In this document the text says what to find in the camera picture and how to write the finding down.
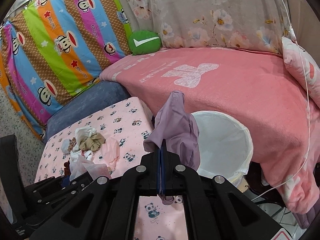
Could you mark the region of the dark red scrunchie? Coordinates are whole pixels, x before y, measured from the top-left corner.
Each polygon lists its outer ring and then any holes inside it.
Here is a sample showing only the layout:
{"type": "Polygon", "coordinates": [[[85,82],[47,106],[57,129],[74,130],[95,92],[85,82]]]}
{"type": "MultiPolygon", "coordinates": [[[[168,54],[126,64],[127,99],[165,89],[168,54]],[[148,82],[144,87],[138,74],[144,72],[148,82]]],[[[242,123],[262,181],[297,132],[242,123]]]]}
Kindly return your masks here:
{"type": "Polygon", "coordinates": [[[70,176],[71,175],[70,161],[65,162],[63,165],[64,165],[64,175],[65,176],[70,176]]]}

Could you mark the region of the pink tissue sheet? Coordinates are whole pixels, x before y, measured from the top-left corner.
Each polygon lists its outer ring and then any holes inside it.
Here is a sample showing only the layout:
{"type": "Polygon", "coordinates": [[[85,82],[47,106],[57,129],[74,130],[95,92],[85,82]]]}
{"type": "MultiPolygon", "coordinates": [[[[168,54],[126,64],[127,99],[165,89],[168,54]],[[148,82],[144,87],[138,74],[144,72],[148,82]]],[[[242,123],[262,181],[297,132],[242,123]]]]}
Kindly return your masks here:
{"type": "Polygon", "coordinates": [[[93,152],[93,164],[85,164],[85,168],[93,180],[105,176],[111,179],[111,174],[116,170],[117,161],[120,156],[118,141],[113,137],[105,138],[106,141],[101,148],[93,152]]]}

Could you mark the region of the white sock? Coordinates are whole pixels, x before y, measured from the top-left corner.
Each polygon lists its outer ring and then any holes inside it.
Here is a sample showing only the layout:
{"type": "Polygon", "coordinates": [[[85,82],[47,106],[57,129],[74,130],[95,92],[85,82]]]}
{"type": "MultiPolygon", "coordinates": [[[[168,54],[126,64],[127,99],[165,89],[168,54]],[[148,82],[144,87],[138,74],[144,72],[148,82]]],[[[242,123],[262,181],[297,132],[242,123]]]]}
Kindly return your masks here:
{"type": "Polygon", "coordinates": [[[61,151],[64,153],[64,154],[70,154],[70,143],[71,141],[69,139],[65,139],[63,142],[62,142],[62,145],[61,145],[61,151]]]}

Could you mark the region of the purple cloth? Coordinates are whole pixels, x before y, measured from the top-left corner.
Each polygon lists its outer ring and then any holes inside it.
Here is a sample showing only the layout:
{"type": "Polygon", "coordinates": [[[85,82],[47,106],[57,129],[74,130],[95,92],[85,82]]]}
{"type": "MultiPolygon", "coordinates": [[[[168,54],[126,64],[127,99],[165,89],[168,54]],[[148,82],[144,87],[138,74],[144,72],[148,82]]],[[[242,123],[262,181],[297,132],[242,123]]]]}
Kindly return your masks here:
{"type": "Polygon", "coordinates": [[[196,171],[200,166],[199,128],[194,116],[184,109],[184,94],[170,93],[154,120],[154,130],[143,142],[144,150],[156,156],[149,166],[156,191],[164,205],[181,203],[182,195],[172,190],[176,165],[196,171]]]}

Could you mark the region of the white crumpled cloth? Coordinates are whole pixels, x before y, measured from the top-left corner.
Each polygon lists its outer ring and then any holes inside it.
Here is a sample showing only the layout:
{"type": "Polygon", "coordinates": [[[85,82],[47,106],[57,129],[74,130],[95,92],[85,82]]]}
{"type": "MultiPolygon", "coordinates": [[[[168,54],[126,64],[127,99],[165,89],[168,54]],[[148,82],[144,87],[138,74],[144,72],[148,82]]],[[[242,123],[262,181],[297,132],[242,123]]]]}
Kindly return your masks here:
{"type": "Polygon", "coordinates": [[[74,146],[72,152],[70,152],[70,181],[86,172],[85,164],[93,164],[94,153],[92,151],[82,151],[79,148],[80,142],[85,137],[91,137],[95,134],[97,130],[92,127],[82,127],[75,130],[76,145],[74,146]]]}

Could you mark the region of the beige knotted stocking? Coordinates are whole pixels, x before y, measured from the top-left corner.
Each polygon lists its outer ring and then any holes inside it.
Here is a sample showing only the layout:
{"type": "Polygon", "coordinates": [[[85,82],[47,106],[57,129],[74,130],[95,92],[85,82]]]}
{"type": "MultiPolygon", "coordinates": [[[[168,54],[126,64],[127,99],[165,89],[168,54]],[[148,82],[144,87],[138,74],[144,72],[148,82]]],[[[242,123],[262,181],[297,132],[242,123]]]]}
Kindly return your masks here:
{"type": "Polygon", "coordinates": [[[79,148],[82,151],[98,151],[102,144],[106,141],[105,137],[100,133],[95,133],[91,137],[85,137],[81,140],[79,148]]]}

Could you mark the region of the brown pink scrunchie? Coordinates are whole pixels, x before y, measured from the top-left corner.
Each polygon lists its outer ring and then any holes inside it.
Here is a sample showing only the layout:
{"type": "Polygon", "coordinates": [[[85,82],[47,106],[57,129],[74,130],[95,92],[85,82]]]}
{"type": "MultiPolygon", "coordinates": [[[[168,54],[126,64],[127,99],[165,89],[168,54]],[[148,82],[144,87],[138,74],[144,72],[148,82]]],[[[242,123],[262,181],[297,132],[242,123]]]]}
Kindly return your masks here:
{"type": "Polygon", "coordinates": [[[69,140],[69,146],[68,146],[68,151],[72,152],[74,146],[76,145],[76,139],[72,138],[69,140]]]}

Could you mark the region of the pink panda print sheet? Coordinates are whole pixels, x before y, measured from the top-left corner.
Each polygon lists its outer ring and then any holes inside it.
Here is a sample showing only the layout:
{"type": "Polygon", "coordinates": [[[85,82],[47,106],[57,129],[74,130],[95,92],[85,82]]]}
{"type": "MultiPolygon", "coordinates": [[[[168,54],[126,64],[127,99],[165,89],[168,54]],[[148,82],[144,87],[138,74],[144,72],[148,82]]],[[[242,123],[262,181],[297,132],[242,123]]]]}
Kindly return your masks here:
{"type": "Polygon", "coordinates": [[[66,162],[77,170],[95,163],[111,178],[122,176],[146,154],[151,119],[146,104],[132,97],[77,121],[47,140],[36,182],[64,175],[66,162]]]}

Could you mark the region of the blue-grey cushion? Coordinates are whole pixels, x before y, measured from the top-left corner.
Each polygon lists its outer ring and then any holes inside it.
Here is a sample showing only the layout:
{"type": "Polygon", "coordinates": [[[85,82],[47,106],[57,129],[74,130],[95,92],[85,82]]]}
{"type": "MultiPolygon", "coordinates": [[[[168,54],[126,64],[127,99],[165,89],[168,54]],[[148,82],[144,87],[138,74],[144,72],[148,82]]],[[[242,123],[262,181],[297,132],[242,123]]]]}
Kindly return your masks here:
{"type": "Polygon", "coordinates": [[[67,103],[48,120],[43,142],[46,143],[56,133],[75,122],[130,97],[121,84],[100,81],[67,103]]]}

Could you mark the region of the pink fleece blanket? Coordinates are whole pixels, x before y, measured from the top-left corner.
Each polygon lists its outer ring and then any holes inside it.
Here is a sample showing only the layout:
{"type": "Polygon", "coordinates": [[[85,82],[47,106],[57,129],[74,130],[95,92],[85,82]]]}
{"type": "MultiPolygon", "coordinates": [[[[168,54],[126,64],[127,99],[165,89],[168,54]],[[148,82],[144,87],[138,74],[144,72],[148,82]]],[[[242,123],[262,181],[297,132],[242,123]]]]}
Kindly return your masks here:
{"type": "Polygon", "coordinates": [[[290,211],[305,214],[319,199],[313,175],[319,108],[281,57],[227,48],[165,49],[126,56],[105,68],[100,79],[120,83],[152,113],[179,90],[189,113],[218,111],[236,118],[251,134],[253,161],[290,211]]]}

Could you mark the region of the green checkmark plush cushion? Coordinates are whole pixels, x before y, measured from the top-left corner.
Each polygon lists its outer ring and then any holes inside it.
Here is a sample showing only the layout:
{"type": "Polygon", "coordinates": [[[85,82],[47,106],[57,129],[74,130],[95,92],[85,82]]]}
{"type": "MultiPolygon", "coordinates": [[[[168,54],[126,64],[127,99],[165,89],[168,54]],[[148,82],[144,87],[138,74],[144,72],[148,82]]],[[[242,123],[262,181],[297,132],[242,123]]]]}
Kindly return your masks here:
{"type": "Polygon", "coordinates": [[[129,37],[128,43],[133,55],[151,54],[161,48],[160,37],[148,30],[134,31],[129,37]]]}

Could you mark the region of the small pink patterned pillow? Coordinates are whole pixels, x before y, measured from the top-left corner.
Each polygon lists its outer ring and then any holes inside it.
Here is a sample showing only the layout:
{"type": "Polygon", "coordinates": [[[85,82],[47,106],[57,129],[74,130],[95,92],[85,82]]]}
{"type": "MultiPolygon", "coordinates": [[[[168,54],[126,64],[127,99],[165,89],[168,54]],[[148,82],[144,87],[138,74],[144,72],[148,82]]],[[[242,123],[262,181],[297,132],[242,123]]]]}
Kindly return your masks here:
{"type": "Polygon", "coordinates": [[[286,70],[308,92],[309,96],[319,107],[319,66],[304,48],[293,43],[289,38],[282,37],[281,43],[286,70]]]}

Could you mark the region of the striped monkey cartoon pillow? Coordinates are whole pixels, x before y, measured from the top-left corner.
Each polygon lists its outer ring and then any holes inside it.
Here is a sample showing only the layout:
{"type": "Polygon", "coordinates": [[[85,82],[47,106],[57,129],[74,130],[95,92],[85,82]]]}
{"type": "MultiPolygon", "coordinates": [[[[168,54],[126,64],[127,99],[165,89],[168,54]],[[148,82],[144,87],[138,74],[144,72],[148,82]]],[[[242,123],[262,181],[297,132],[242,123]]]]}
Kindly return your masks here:
{"type": "Polygon", "coordinates": [[[119,0],[31,0],[1,27],[1,85],[22,121],[43,138],[48,120],[129,55],[119,0]]]}

